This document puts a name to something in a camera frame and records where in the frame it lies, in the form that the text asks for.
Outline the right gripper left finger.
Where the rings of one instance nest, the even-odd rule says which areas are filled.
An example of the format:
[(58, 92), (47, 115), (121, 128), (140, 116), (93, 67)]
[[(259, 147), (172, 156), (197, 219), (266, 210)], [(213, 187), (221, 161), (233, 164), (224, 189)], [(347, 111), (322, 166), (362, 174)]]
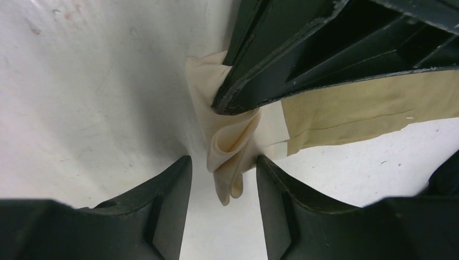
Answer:
[(1, 200), (1, 259), (179, 259), (192, 184), (186, 155), (94, 208)]

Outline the olive and cream underwear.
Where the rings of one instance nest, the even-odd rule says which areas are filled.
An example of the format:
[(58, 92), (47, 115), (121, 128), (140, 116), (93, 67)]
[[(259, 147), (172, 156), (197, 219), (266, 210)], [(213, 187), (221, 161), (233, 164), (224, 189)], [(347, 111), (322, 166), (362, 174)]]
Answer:
[(458, 117), (458, 71), (398, 75), (315, 89), (220, 115), (211, 107), (231, 68), (226, 52), (190, 57), (186, 81), (205, 141), (206, 167), (221, 204), (243, 193), (243, 174), (258, 155), (282, 159), (316, 146), (342, 145), (409, 124)]

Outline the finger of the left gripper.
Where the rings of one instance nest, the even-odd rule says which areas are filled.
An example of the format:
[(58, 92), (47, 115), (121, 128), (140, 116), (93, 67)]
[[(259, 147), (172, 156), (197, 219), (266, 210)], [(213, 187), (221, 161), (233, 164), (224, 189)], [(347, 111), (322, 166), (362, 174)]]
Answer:
[(212, 109), (238, 115), (302, 92), (458, 69), (458, 1), (241, 1)]
[(421, 195), (458, 196), (458, 151), (434, 171)]

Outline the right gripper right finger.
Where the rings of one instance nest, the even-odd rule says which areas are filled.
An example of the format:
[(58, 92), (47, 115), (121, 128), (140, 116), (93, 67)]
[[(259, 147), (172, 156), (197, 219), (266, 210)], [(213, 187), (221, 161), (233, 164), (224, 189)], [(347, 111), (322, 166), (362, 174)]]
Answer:
[(458, 259), (458, 196), (333, 199), (257, 158), (269, 259)]

